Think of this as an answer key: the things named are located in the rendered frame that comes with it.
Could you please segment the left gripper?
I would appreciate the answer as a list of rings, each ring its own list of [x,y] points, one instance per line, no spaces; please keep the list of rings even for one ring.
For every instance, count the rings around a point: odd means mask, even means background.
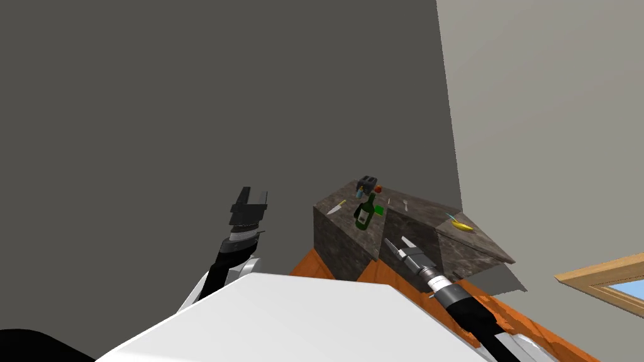
[[[258,228],[258,224],[264,218],[264,212],[267,210],[267,191],[262,191],[256,204],[248,204],[251,187],[243,187],[236,200],[236,204],[231,207],[231,219],[229,225],[232,225],[232,233],[242,233],[253,231]]]

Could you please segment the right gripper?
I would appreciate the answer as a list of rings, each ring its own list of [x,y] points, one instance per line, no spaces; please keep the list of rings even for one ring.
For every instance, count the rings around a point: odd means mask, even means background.
[[[402,236],[401,240],[406,245],[405,248],[402,249],[397,248],[396,245],[387,238],[384,238],[384,243],[396,258],[401,260],[414,275],[422,277],[435,275],[435,263],[408,238]]]

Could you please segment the green wine bottle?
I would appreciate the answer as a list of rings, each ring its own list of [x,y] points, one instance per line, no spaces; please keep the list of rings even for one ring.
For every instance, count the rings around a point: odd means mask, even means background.
[[[368,228],[375,213],[375,198],[376,193],[372,192],[369,195],[369,199],[366,202],[361,203],[357,210],[354,212],[355,226],[361,231],[365,231]]]

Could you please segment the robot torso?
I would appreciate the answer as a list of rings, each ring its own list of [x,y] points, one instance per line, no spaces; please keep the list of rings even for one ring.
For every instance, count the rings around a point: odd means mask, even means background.
[[[96,362],[487,362],[388,285],[251,273]]]

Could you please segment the wooden framed window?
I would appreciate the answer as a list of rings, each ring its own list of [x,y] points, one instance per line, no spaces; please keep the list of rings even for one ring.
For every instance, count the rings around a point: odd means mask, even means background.
[[[554,278],[559,283],[644,319],[644,299],[614,288],[617,284],[644,280],[644,253],[568,271]]]

